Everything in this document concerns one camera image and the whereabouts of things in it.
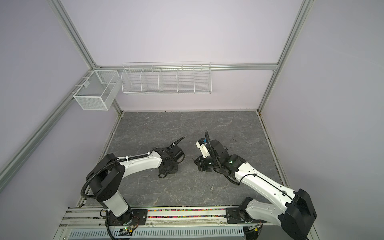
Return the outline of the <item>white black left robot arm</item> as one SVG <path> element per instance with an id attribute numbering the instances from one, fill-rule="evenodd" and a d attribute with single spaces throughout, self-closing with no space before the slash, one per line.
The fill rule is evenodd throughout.
<path id="1" fill-rule="evenodd" d="M 122 179 L 146 170 L 159 170 L 163 179 L 178 172 L 178 164 L 185 153 L 178 146 L 184 137 L 168 147 L 155 147 L 147 153 L 135 156 L 117 157 L 105 155 L 90 171 L 81 188 L 81 197 L 95 199 L 106 210 L 106 224 L 127 225 L 136 217 L 132 208 L 119 192 Z"/>

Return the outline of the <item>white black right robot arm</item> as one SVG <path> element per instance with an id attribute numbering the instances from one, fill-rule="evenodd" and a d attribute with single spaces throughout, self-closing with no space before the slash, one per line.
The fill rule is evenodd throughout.
<path id="1" fill-rule="evenodd" d="M 200 172 L 214 171 L 232 184 L 250 187 L 270 202 L 266 204 L 246 198 L 238 207 L 240 220 L 266 221 L 279 225 L 294 240 L 308 239 L 318 216 L 309 193 L 273 181 L 242 157 L 229 154 L 218 140 L 210 139 L 207 131 L 196 146 L 202 153 L 194 161 Z"/>

